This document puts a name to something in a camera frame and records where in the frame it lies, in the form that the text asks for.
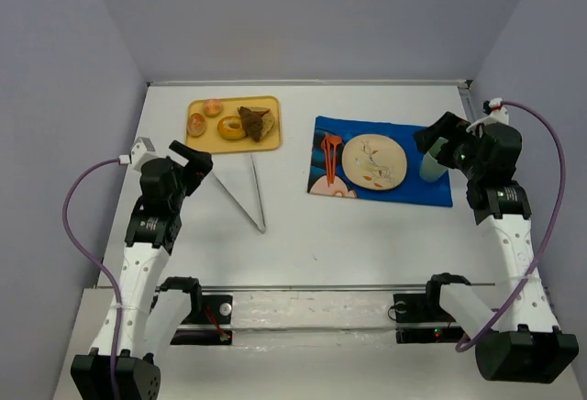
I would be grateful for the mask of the green cup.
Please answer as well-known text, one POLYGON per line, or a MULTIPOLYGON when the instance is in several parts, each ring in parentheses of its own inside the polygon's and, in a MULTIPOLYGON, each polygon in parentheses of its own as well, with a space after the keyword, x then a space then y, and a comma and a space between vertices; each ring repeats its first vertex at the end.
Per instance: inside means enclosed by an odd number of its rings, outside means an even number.
POLYGON ((434 183, 439 180, 448 168, 437 161, 442 146, 447 142, 446 139, 439 138, 433 146, 427 151, 422 159, 419 175, 427 183, 434 183))

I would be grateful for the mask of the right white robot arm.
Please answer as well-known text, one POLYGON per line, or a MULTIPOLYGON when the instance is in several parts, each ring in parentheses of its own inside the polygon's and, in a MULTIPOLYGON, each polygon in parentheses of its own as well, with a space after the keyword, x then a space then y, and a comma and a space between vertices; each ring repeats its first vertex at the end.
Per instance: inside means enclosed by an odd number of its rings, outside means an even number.
POLYGON ((522 136, 496 108, 474 124, 445 113, 414 134, 419 152, 440 146, 435 161, 464 174, 467 201, 493 260, 495 286, 504 296, 493 310, 460 275, 444 272, 426 284, 426 303, 463 330, 459 352, 474 350, 488 381, 552 383, 579 353, 575 335, 560 330, 537 271, 531 240, 531 208, 515 181, 522 136))

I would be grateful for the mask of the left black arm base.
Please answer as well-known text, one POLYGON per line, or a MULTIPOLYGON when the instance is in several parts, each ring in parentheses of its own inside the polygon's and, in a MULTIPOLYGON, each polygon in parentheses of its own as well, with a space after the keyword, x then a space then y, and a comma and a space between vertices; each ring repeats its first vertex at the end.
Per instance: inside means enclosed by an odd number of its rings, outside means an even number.
POLYGON ((172 346, 230 346, 232 294, 204 294, 199 312, 192 311, 174 333, 172 346))

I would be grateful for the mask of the dark brown bread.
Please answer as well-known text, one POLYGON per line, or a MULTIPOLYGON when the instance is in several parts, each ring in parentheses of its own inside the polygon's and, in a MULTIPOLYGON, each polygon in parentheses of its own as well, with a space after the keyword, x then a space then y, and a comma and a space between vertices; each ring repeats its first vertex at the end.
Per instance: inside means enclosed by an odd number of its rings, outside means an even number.
POLYGON ((261 139, 261 133, 263 129, 263 122, 261 116, 252 111, 251 109, 241 106, 238 109, 238 113, 241 120, 241 125, 247 135, 254 141, 259 142, 261 139))

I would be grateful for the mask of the metal tongs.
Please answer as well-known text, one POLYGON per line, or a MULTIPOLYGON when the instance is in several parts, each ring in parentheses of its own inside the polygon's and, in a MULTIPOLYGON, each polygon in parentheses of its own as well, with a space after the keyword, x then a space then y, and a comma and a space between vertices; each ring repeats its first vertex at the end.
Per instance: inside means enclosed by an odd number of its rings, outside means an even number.
POLYGON ((266 218, 253 155, 217 154, 213 161, 213 174, 222 188, 260 234, 265 234, 266 218))

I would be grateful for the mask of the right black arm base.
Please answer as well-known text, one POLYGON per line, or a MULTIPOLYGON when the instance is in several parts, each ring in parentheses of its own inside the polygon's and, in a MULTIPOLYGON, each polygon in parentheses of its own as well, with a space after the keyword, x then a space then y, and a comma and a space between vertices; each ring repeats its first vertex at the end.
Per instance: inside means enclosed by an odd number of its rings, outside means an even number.
POLYGON ((448 313, 430 306, 425 293, 395 293, 387 316, 400 345, 457 343, 464 334, 448 313))

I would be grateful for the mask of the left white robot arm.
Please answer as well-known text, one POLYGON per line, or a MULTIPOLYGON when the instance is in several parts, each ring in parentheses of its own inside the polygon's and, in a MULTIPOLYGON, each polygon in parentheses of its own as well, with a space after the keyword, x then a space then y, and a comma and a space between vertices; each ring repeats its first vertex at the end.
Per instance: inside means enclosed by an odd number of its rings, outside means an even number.
POLYGON ((155 399, 160 364, 180 324, 202 310, 202 287, 193 277, 162 278, 182 227, 183 201, 213 170, 208 152, 175 140, 179 163, 157 155, 148 138, 111 160, 139 172, 140 195, 124 238, 119 275, 92 254, 87 259, 108 279, 114 295, 85 354, 72 360, 71 376, 83 399, 155 399))

